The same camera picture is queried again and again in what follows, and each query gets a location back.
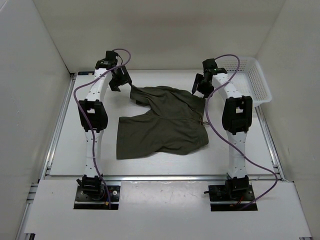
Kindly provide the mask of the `olive green shorts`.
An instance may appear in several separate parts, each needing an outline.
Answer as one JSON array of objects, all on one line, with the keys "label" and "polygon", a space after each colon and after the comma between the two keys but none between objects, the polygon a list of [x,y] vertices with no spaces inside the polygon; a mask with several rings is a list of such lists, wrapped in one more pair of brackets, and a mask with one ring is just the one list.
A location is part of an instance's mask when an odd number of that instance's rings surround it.
[{"label": "olive green shorts", "polygon": [[148,157],[157,152],[188,155],[209,143],[204,124],[206,101],[169,86],[131,86],[130,99],[150,109],[118,121],[116,158]]}]

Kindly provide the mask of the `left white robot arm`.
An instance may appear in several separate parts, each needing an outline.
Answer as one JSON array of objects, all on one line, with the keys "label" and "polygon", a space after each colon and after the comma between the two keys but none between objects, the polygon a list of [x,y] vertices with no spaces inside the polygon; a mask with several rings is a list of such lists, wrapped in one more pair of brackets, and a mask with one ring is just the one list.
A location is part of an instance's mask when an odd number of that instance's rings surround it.
[{"label": "left white robot arm", "polygon": [[[127,61],[120,56],[119,50],[128,54]],[[131,54],[126,49],[107,50],[105,57],[96,62],[93,80],[76,87],[73,91],[86,137],[86,165],[82,179],[77,182],[93,200],[103,198],[106,188],[99,166],[102,136],[109,121],[103,100],[107,88],[119,92],[120,86],[132,84],[126,68],[130,59]]]}]

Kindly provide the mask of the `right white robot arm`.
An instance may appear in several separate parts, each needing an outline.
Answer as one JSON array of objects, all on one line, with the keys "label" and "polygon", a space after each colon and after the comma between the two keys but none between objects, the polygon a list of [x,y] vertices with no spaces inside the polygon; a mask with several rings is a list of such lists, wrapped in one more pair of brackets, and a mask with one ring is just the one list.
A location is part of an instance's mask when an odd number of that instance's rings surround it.
[{"label": "right white robot arm", "polygon": [[200,92],[209,99],[218,92],[224,100],[222,127],[226,131],[229,145],[229,167],[224,193],[230,200],[238,199],[243,190],[249,188],[249,177],[245,164],[245,143],[249,127],[252,125],[253,100],[241,94],[226,80],[227,71],[218,67],[214,58],[202,62],[203,73],[196,74],[191,93]]}]

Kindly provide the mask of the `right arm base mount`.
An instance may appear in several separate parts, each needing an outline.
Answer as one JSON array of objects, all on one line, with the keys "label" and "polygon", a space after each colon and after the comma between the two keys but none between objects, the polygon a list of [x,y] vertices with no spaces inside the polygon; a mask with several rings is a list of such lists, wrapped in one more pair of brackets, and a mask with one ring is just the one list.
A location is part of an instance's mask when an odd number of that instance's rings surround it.
[{"label": "right arm base mount", "polygon": [[224,184],[209,185],[203,192],[209,196],[211,212],[257,211],[255,194],[249,177],[227,176]]}]

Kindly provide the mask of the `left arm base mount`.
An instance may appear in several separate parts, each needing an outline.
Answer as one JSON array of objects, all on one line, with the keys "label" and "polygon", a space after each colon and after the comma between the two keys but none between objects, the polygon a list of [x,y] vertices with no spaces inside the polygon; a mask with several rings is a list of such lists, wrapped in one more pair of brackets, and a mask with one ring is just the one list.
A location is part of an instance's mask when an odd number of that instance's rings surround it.
[{"label": "left arm base mount", "polygon": [[77,179],[73,208],[75,210],[118,210],[121,195],[120,185],[107,188],[98,176]]}]

